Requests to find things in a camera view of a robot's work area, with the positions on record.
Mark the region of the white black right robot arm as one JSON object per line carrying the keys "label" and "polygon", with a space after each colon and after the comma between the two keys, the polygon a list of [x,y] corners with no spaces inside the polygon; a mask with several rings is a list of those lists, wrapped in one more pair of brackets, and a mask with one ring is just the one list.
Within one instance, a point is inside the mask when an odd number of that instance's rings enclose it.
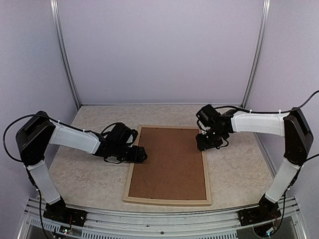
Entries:
{"label": "white black right robot arm", "polygon": [[260,220],[280,216],[278,201],[294,184],[314,141],[311,128],[300,108],[274,113],[254,112],[230,107],[220,113],[212,105],[197,113],[201,130],[196,136],[199,151],[223,147],[232,133],[254,133],[275,169],[274,179],[258,206],[239,212],[241,220]]}

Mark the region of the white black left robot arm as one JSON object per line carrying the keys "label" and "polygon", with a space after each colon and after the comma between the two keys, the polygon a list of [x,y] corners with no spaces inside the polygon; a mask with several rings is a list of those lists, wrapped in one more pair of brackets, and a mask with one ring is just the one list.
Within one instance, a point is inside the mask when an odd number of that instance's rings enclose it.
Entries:
{"label": "white black left robot arm", "polygon": [[45,218],[79,225],[86,217],[85,211],[67,207],[55,187],[45,163],[45,153],[50,145],[81,150],[104,161],[114,157],[118,163],[143,163],[147,159],[144,147],[134,145],[138,137],[135,129],[121,122],[110,127],[110,131],[104,129],[101,133],[78,129],[39,111],[17,132],[16,143],[21,161],[39,196],[46,201]]}

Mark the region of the aluminium front rail base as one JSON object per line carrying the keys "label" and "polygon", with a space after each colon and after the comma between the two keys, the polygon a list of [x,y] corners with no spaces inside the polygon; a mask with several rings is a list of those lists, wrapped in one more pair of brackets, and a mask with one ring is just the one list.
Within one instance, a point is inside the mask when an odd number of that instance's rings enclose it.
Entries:
{"label": "aluminium front rail base", "polygon": [[255,225],[241,226],[239,207],[202,212],[147,213],[82,207],[87,212],[83,227],[39,218],[39,200],[30,198],[18,227],[18,239],[42,239],[46,235],[66,239],[256,239]]}

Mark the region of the aluminium enclosure post right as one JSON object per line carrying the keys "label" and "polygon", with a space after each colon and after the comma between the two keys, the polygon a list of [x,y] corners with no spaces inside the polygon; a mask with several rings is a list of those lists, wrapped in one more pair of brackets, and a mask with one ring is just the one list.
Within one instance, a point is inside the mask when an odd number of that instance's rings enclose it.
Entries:
{"label": "aluminium enclosure post right", "polygon": [[258,36],[257,36],[256,48],[255,48],[255,52],[254,52],[254,56],[253,56],[251,70],[249,73],[248,83],[247,83],[244,97],[243,97],[243,100],[241,103],[241,106],[243,108],[246,108],[248,106],[249,99],[250,99],[250,96],[252,94],[253,86],[255,83],[256,74],[257,74],[260,58],[262,55],[262,48],[263,48],[264,39],[265,39],[265,35],[266,35],[266,30],[267,30],[270,5],[271,5],[270,0],[263,1],[262,15],[261,15]]}

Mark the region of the aluminium enclosure post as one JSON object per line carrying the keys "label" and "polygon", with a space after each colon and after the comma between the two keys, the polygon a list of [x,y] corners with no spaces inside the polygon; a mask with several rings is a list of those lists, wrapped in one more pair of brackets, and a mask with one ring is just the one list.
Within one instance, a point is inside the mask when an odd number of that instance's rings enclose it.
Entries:
{"label": "aluminium enclosure post", "polygon": [[254,52],[254,56],[253,56],[251,70],[249,73],[248,83],[247,83],[244,97],[243,97],[243,100],[241,103],[241,106],[243,108],[246,108],[248,106],[249,99],[250,99],[250,96],[252,94],[253,86],[255,83],[256,74],[257,74],[260,58],[262,55],[262,48],[263,48],[264,39],[265,39],[265,35],[266,35],[266,30],[267,30],[270,5],[271,5],[270,0],[263,1],[262,15],[261,15],[258,36],[257,36],[256,48],[255,48],[255,52]]}
{"label": "aluminium enclosure post", "polygon": [[58,1],[50,0],[50,7],[51,7],[52,18],[53,18],[53,23],[55,27],[55,32],[57,36],[57,41],[58,41],[58,48],[61,55],[62,64],[66,74],[66,78],[67,78],[67,84],[69,86],[75,108],[79,110],[81,108],[81,102],[80,102],[78,91],[76,89],[76,85],[73,79],[70,63],[67,56],[67,50],[65,47],[62,24],[61,24],[61,19],[59,14]]}

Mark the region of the aluminium enclosure post left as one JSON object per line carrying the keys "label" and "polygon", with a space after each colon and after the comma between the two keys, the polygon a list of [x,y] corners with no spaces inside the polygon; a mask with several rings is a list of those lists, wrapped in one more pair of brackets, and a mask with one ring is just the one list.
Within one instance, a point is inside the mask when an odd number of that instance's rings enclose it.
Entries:
{"label": "aluminium enclosure post left", "polygon": [[73,79],[70,63],[67,56],[67,50],[65,47],[62,24],[61,24],[61,19],[59,14],[58,1],[50,0],[50,7],[51,7],[52,18],[53,18],[53,23],[55,27],[55,32],[57,36],[57,41],[58,41],[58,48],[61,55],[62,64],[66,74],[66,78],[67,78],[67,84],[69,86],[75,108],[79,110],[81,108],[81,102],[80,102],[78,91],[76,89],[76,85]]}

